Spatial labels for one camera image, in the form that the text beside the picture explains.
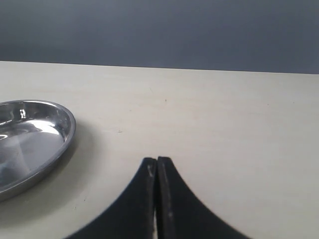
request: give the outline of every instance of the table surface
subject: table surface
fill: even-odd
[[[319,237],[319,75],[0,62],[0,101],[70,109],[76,145],[0,203],[0,238],[59,239],[170,156],[199,199],[254,239]]]

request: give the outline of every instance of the stainless steel dish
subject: stainless steel dish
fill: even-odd
[[[70,145],[75,118],[46,101],[0,104],[0,201],[28,189],[45,176]]]

